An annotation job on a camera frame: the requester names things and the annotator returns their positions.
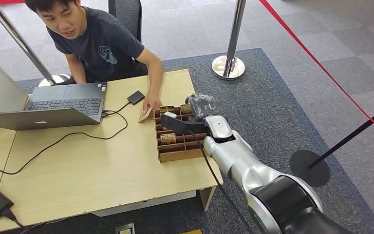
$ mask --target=red barrier tape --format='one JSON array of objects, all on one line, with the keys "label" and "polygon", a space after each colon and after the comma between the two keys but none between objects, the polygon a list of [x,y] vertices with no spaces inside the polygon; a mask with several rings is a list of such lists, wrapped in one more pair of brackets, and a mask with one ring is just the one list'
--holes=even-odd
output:
[{"label": "red barrier tape", "polygon": [[346,90],[330,75],[330,73],[323,67],[323,65],[315,58],[315,56],[310,53],[310,51],[303,45],[299,38],[293,33],[293,31],[287,26],[283,19],[278,15],[278,13],[273,9],[273,7],[267,2],[267,0],[259,0],[264,7],[273,15],[273,17],[286,29],[286,31],[293,37],[293,39],[305,50],[305,52],[319,65],[319,67],[332,79],[332,81],[342,90],[346,96],[355,104],[359,110],[366,115],[366,117],[374,124],[374,120],[357,104],[357,102],[346,92]]}]

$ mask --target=dark t-shirt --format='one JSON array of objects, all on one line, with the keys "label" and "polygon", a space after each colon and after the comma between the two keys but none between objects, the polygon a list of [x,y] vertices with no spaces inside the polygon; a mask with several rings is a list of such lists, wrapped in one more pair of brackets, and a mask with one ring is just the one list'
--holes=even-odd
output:
[{"label": "dark t-shirt", "polygon": [[135,66],[144,46],[113,15],[84,7],[87,29],[70,40],[48,29],[55,47],[74,54],[82,61],[87,76],[100,81],[125,77]]}]

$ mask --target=blue rug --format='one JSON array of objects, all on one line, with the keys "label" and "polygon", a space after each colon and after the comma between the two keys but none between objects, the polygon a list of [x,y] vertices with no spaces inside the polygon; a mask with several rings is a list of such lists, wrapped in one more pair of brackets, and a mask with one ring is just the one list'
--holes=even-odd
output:
[{"label": "blue rug", "polygon": [[[301,149],[323,153],[328,150],[319,133],[299,106],[262,49],[236,53],[246,64],[245,75],[224,81],[212,74],[210,64],[219,55],[165,61],[166,71],[188,68],[194,88],[212,95],[231,127],[253,147],[268,166],[291,174],[290,155]],[[31,93],[40,79],[19,81]],[[337,160],[327,159],[331,181],[316,188],[325,213],[357,234],[374,234],[374,214]],[[236,186],[224,178],[224,188],[235,201],[255,233],[261,233],[247,213],[244,198]],[[246,233],[233,209],[216,190],[208,212],[198,197],[99,218],[92,214],[68,218],[31,230],[30,234],[113,234],[115,227],[134,223],[137,234],[177,234],[201,229],[204,234]],[[9,231],[6,234],[17,234]]]}]

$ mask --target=man's mouth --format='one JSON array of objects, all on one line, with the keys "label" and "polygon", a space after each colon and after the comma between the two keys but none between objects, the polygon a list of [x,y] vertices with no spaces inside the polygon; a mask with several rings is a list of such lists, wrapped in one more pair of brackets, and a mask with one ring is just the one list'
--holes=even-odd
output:
[{"label": "man's mouth", "polygon": [[68,32],[65,32],[65,33],[63,33],[63,34],[65,34],[65,35],[67,35],[67,36],[72,36],[73,34],[74,34],[74,30],[71,30],[71,31],[68,31]]}]

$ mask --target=office chair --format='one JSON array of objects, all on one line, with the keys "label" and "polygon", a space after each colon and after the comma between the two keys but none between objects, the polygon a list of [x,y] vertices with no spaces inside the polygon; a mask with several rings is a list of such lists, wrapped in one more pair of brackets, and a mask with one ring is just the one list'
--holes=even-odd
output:
[{"label": "office chair", "polygon": [[115,16],[141,42],[142,8],[140,0],[108,0],[108,12]]}]

